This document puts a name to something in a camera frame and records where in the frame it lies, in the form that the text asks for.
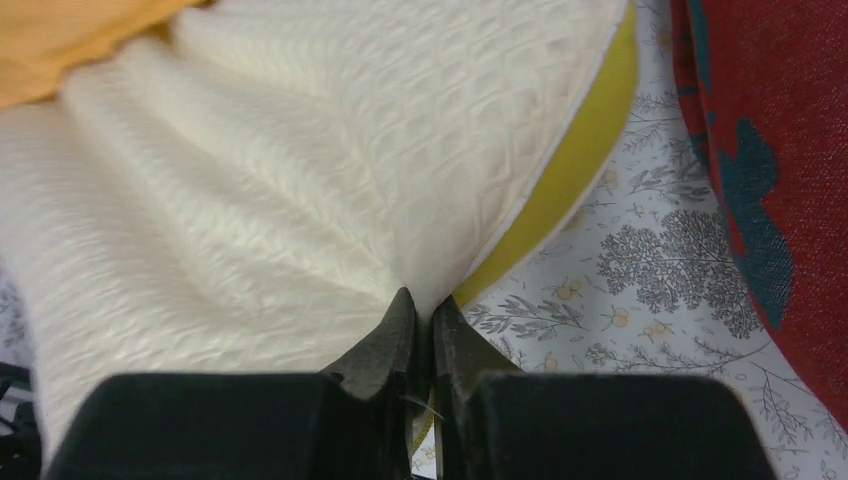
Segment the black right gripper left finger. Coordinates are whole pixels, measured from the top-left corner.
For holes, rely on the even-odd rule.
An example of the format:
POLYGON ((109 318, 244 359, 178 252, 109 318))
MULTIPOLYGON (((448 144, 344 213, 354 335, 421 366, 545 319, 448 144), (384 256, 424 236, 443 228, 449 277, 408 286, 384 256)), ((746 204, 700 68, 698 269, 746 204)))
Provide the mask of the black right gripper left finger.
POLYGON ((315 373, 131 373, 83 402, 49 479, 407 479, 417 315, 408 290, 315 373))

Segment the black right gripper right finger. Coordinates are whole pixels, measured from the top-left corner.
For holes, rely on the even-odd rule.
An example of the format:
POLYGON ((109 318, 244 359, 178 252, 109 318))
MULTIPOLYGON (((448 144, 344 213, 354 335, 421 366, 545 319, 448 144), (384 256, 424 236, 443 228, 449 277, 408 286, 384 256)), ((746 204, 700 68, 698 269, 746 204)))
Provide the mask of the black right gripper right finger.
POLYGON ((453 299, 433 313, 441 479, 771 479, 745 408, 700 376, 528 373, 453 299))

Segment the white yellow pillow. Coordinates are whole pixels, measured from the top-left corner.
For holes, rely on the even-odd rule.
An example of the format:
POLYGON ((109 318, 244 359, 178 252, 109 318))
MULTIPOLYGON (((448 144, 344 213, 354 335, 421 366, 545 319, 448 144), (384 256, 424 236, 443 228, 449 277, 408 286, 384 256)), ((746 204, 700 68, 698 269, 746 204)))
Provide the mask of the white yellow pillow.
POLYGON ((103 379, 319 369, 536 254, 638 82, 630 1, 220 1, 1 114, 44 458, 103 379))

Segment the yellow pillowcase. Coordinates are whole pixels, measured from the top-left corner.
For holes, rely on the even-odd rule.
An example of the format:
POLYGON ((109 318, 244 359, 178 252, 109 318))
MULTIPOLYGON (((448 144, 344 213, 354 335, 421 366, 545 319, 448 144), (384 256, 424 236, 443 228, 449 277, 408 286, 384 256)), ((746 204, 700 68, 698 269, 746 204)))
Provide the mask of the yellow pillowcase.
POLYGON ((1 3, 1 107, 56 94, 69 70, 111 55, 122 43, 166 23, 192 0, 83 0, 1 3))

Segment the red patterned pillow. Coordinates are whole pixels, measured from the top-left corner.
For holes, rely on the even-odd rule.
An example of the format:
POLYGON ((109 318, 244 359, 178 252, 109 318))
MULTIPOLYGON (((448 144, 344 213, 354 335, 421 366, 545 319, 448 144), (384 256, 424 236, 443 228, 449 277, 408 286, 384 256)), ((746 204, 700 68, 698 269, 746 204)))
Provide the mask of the red patterned pillow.
POLYGON ((673 72, 752 305, 847 422, 847 5, 671 3, 673 72))

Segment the floral bed sheet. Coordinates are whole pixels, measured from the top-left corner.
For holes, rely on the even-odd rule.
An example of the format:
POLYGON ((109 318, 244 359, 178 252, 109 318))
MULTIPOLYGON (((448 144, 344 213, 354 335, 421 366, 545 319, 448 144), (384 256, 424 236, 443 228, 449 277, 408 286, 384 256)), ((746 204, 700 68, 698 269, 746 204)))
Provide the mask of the floral bed sheet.
POLYGON ((638 82, 595 186, 536 254, 461 302, 474 327, 531 370, 740 379, 775 348, 684 136, 659 44, 669 8, 630 2, 638 82))

